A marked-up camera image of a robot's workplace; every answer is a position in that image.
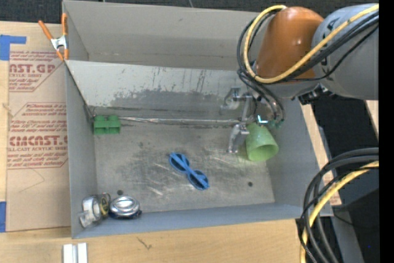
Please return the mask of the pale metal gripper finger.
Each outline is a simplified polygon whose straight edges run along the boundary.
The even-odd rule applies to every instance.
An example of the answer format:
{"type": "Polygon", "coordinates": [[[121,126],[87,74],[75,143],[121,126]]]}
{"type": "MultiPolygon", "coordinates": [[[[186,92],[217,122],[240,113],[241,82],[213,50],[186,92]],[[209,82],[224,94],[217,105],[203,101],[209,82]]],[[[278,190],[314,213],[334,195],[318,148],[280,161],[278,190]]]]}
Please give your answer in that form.
{"type": "Polygon", "coordinates": [[[219,113],[223,115],[226,111],[236,110],[246,100],[247,95],[241,94],[241,87],[231,87],[220,106],[219,113]]]}
{"type": "Polygon", "coordinates": [[[248,135],[249,131],[245,124],[238,123],[234,125],[230,133],[227,152],[237,153],[238,147],[245,142],[248,135]]]}

